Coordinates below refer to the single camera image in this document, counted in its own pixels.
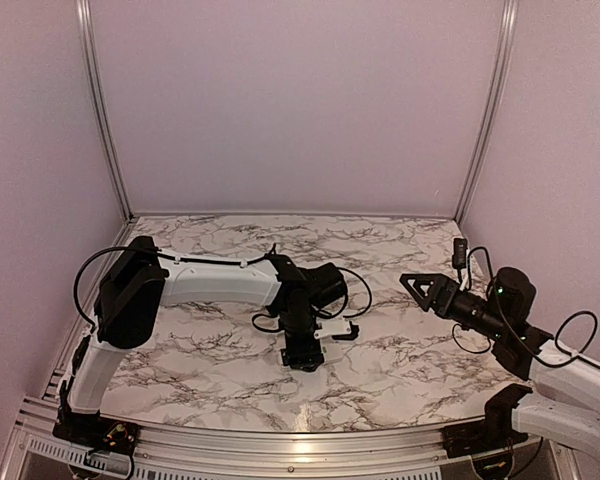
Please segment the white remote control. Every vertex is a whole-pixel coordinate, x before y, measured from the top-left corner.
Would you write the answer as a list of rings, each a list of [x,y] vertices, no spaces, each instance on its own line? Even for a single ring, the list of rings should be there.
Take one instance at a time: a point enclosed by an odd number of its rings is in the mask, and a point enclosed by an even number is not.
[[[289,369],[313,371],[321,365],[332,364],[343,358],[342,348],[335,343],[319,344],[308,352],[290,348],[280,350],[281,364]]]

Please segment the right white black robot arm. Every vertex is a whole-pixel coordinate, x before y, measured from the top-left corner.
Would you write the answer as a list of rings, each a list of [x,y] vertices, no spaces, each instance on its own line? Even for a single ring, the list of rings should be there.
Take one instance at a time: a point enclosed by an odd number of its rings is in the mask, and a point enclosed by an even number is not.
[[[444,428],[448,457],[537,435],[600,462],[600,363],[528,322],[536,288],[525,273],[499,269],[486,297],[443,274],[405,273],[400,282],[423,311],[491,340],[492,355],[517,379],[486,401],[483,419]]]

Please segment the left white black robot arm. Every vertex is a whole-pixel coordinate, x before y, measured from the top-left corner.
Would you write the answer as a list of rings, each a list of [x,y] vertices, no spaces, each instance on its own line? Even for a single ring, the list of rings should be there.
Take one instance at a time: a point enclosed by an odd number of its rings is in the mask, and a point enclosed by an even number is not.
[[[278,322],[281,357],[292,370],[313,372],[327,356],[324,338],[351,340],[358,327],[324,307],[347,300],[348,287],[334,264],[298,267],[275,250],[255,259],[186,257],[159,249],[150,236],[116,248],[118,258],[101,279],[88,327],[59,387],[58,424],[86,445],[105,438],[100,406],[122,359],[147,342],[160,308],[194,302],[250,304]]]

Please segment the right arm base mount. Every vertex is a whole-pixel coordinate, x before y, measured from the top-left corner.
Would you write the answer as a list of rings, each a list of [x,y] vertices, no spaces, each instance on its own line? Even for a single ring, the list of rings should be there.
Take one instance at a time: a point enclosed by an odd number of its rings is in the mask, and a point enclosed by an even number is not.
[[[442,444],[448,458],[481,454],[527,441],[529,435],[514,430],[497,430],[485,420],[466,422],[442,429]]]

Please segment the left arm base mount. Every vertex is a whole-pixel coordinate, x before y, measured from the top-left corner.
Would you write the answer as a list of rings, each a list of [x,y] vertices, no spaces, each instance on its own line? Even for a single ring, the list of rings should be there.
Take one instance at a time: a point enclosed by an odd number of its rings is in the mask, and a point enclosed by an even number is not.
[[[52,435],[96,452],[131,455],[136,448],[139,430],[139,425],[133,422],[78,415],[57,420]]]

